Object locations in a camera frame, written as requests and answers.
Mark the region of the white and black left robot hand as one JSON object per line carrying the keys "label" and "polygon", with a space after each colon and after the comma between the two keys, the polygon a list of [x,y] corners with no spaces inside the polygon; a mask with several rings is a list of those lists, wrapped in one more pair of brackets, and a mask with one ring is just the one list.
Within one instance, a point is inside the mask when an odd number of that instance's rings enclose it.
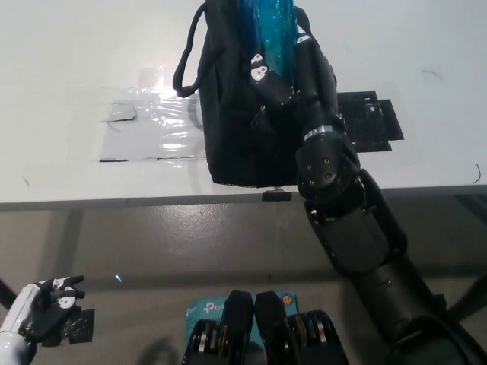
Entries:
{"label": "white and black left robot hand", "polygon": [[45,341],[81,310],[77,300],[85,292],[76,287],[83,275],[51,278],[26,285],[15,299],[1,326],[2,332],[11,332],[29,342]]}

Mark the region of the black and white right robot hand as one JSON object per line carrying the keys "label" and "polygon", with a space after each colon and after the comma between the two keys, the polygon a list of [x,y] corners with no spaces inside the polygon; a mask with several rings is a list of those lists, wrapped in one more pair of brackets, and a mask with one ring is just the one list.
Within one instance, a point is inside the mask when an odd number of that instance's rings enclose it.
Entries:
{"label": "black and white right robot hand", "polygon": [[312,34],[297,26],[293,44],[294,80],[286,81],[269,67],[262,50],[250,60],[250,83],[263,105],[292,114],[303,141],[343,131],[338,114],[336,79]]}

